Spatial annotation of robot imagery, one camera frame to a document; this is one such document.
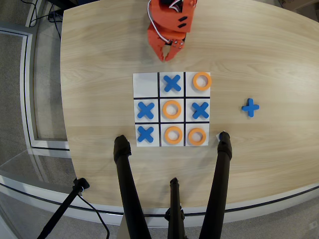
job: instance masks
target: black tripod leg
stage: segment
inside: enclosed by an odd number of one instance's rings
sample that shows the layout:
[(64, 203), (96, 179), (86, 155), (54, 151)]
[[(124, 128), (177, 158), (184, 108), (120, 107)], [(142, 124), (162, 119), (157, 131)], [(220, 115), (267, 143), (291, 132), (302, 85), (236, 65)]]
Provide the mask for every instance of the black tripod leg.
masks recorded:
[(56, 210), (56, 212), (53, 214), (53, 216), (48, 221), (48, 223), (44, 226), (42, 232), (38, 236), (38, 239), (46, 238), (51, 233), (55, 225), (58, 223), (58, 221), (63, 216), (65, 211), (68, 209), (68, 207), (73, 202), (74, 198), (78, 195), (78, 193), (83, 192), (84, 189), (87, 189), (90, 187), (90, 185), (84, 178), (80, 178), (79, 180), (74, 180), (74, 184), (75, 186), (73, 186), (72, 192), (69, 194), (69, 196), (67, 196), (67, 198), (61, 204), (58, 210)]
[(232, 158), (232, 148), (228, 133), (222, 132), (220, 134), (220, 142), (217, 150), (218, 156), (213, 184), (199, 239), (219, 239), (223, 227), (229, 165)]
[(185, 239), (184, 212), (179, 201), (179, 184), (177, 178), (170, 181), (170, 208), (165, 214), (168, 220), (168, 239)]
[(151, 239), (135, 188), (129, 163), (130, 143), (121, 135), (114, 142), (114, 161), (116, 163), (124, 214), (131, 239)]

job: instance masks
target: blue cross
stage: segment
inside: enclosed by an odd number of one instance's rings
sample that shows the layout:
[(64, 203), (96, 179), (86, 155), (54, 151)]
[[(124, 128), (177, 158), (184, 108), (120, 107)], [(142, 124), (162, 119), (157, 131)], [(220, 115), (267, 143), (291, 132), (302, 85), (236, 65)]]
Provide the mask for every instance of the blue cross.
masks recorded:
[(180, 80), (180, 76), (176, 75), (173, 79), (171, 79), (169, 76), (164, 76), (164, 80), (167, 82), (167, 85), (165, 87), (165, 92), (169, 92), (172, 88), (174, 88), (177, 91), (181, 90), (181, 87), (177, 84), (177, 82)]
[(144, 139), (146, 139), (148, 142), (153, 142), (153, 137), (151, 136), (151, 133), (154, 131), (153, 127), (149, 127), (147, 130), (145, 130), (142, 126), (138, 128), (138, 131), (140, 132), (140, 137), (138, 138), (138, 142), (142, 142)]
[(209, 117), (208, 113), (206, 113), (206, 108), (208, 107), (208, 103), (204, 102), (199, 106), (197, 103), (193, 103), (191, 106), (193, 106), (196, 110), (196, 112), (193, 114), (194, 119), (198, 119), (198, 117), (203, 116), (205, 119)]
[(259, 105), (254, 105), (254, 100), (252, 98), (248, 99), (248, 105), (247, 106), (243, 106), (241, 109), (243, 111), (248, 111), (248, 115), (249, 117), (254, 117), (254, 111), (259, 110)]
[(142, 118), (143, 116), (147, 116), (149, 119), (153, 119), (154, 115), (151, 112), (151, 109), (154, 108), (154, 103), (150, 103), (148, 106), (144, 105), (143, 102), (139, 102), (138, 106), (141, 108), (141, 111), (138, 114), (138, 118)]

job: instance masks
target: light wood tabletop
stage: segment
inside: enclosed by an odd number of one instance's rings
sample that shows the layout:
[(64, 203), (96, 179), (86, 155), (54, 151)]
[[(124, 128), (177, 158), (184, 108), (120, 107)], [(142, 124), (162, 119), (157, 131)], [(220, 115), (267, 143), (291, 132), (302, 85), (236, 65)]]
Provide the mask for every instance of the light wood tabletop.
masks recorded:
[[(114, 139), (131, 143), (142, 207), (206, 206), (216, 134), (231, 136), (227, 203), (319, 182), (319, 23), (252, 0), (198, 0), (185, 48), (166, 63), (148, 44), (147, 0), (101, 0), (66, 10), (61, 43), (65, 126), (91, 203), (122, 206)], [(136, 147), (133, 73), (210, 72), (209, 146)], [(247, 98), (260, 109), (241, 111)]]

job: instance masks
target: white game board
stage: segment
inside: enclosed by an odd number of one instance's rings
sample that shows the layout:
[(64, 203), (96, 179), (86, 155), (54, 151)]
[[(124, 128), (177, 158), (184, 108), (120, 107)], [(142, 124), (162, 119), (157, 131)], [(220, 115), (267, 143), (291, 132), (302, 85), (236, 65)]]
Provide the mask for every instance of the white game board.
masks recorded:
[[(199, 89), (193, 83), (196, 74)], [(133, 74), (137, 147), (208, 145), (209, 81), (208, 72)]]

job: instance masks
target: orange o ring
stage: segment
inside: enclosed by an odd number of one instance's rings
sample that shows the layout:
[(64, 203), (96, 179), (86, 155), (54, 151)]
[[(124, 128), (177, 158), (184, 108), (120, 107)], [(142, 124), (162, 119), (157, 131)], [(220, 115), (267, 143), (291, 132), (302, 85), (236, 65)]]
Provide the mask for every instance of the orange o ring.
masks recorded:
[[(201, 87), (198, 85), (197, 83), (197, 79), (199, 76), (204, 76), (207, 78), (207, 84), (204, 87)], [(210, 86), (211, 86), (211, 77), (210, 75), (208, 75), (206, 72), (199, 72), (197, 73), (194, 78), (193, 78), (193, 84), (195, 86), (196, 89), (200, 90), (200, 91), (206, 91)]]
[[(201, 140), (200, 141), (195, 141), (193, 139), (193, 135), (195, 133), (201, 133), (202, 137), (201, 137)], [(206, 140), (206, 133), (201, 129), (201, 128), (193, 128), (189, 134), (188, 134), (188, 140), (189, 142), (192, 144), (192, 145), (196, 145), (196, 146), (200, 146), (202, 145), (205, 140)]]
[[(168, 134), (169, 132), (171, 131), (176, 131), (178, 133), (178, 139), (176, 140), (172, 140), (169, 138)], [(172, 126), (172, 127), (169, 127), (166, 131), (165, 131), (165, 139), (168, 143), (170, 144), (177, 144), (181, 141), (181, 139), (183, 138), (183, 133), (181, 131), (181, 129), (179, 127), (176, 127), (176, 126)]]
[[(175, 105), (177, 106), (177, 113), (174, 114), (174, 115), (170, 115), (169, 113), (167, 113), (167, 107), (170, 106), (170, 105)], [(165, 115), (166, 118), (168, 119), (175, 119), (177, 118), (180, 113), (181, 113), (181, 107), (180, 107), (180, 104), (177, 102), (177, 101), (167, 101), (164, 106), (163, 106), (163, 113)]]

